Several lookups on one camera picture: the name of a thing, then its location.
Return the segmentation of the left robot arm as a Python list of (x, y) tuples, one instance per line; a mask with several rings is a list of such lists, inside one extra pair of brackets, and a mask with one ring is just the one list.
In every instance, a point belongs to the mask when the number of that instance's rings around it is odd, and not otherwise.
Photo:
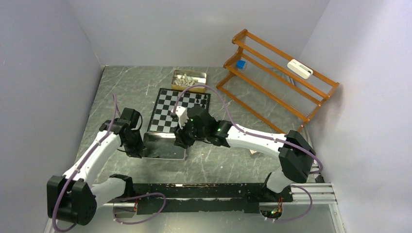
[(124, 108), (119, 118), (105, 121), (83, 156), (63, 175), (52, 176), (47, 182), (48, 217), (77, 225), (87, 225), (96, 210), (119, 198), (130, 201), (136, 191), (131, 177), (111, 175), (105, 182), (94, 184), (111, 155), (123, 147), (125, 154), (141, 158), (144, 145), (137, 124), (141, 114)]

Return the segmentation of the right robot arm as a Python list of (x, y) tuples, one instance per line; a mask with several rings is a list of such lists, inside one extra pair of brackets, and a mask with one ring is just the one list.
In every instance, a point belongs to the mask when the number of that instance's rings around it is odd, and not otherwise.
[(202, 141), (217, 147), (243, 148), (277, 157), (280, 168), (269, 173), (262, 188), (262, 195), (268, 201), (279, 197), (285, 187), (308, 180), (315, 152), (297, 131), (276, 134), (248, 129), (231, 121), (216, 120), (198, 105), (177, 106), (171, 115), (178, 122), (173, 130), (176, 146), (187, 149), (194, 142)]

